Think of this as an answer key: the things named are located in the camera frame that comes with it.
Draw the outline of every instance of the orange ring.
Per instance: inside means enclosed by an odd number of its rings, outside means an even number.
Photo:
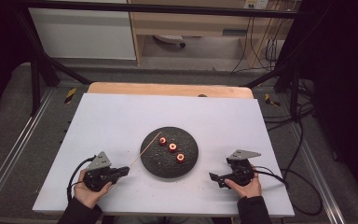
[[[160,146],[164,147],[167,145],[167,139],[165,137],[160,137],[158,143]]]
[[[179,162],[179,163],[182,163],[185,161],[185,155],[182,154],[182,153],[179,153],[177,156],[176,156],[176,160]]]
[[[176,151],[176,144],[170,143],[170,152],[175,152],[175,151]]]

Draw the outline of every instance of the sleeve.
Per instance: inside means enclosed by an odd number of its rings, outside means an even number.
[[[69,202],[58,224],[95,224],[103,213],[98,205],[88,208],[75,197]]]
[[[262,196],[241,198],[238,203],[241,224],[270,224],[269,211]]]

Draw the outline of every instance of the wooden edge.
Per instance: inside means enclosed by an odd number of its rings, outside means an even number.
[[[89,86],[88,93],[172,96],[200,96],[203,94],[208,97],[254,99],[249,88],[227,86],[94,82]]]

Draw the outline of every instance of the wrist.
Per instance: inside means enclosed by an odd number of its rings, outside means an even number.
[[[95,207],[95,205],[97,204],[97,202],[95,200],[79,199],[79,198],[77,198],[77,200],[80,201],[83,205],[85,205],[89,209],[93,209]]]

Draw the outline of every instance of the human hand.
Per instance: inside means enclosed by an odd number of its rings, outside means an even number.
[[[84,175],[86,174],[86,170],[82,170],[80,172],[80,176],[75,184],[75,198],[77,198],[81,203],[87,206],[90,209],[93,209],[98,201],[109,191],[112,186],[112,182],[107,183],[99,192],[92,191],[86,187],[83,182]]]
[[[255,177],[246,186],[240,186],[230,179],[225,179],[225,183],[229,187],[237,191],[237,193],[240,195],[240,198],[252,198],[256,196],[261,196],[261,185],[260,181],[258,180],[258,173],[255,173]]]

